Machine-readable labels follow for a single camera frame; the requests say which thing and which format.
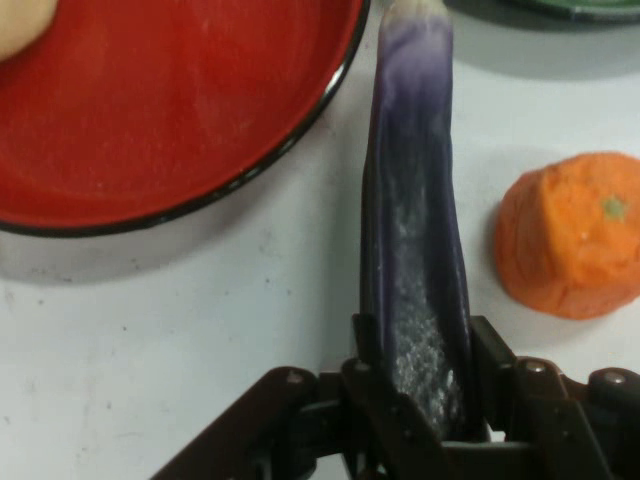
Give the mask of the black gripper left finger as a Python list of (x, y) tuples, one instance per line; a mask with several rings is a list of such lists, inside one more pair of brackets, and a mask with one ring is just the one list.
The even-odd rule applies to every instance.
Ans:
[(339, 454), (352, 479), (440, 479), (443, 448), (382, 370), (378, 324), (353, 318), (355, 357), (337, 372), (267, 372), (157, 479), (308, 479)]

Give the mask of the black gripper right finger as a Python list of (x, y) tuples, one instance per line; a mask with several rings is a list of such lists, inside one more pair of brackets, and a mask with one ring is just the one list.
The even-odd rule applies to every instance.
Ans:
[(638, 478), (637, 373), (603, 368), (581, 384), (549, 360), (516, 356), (486, 318), (470, 325), (485, 418), (532, 448), (543, 478)]

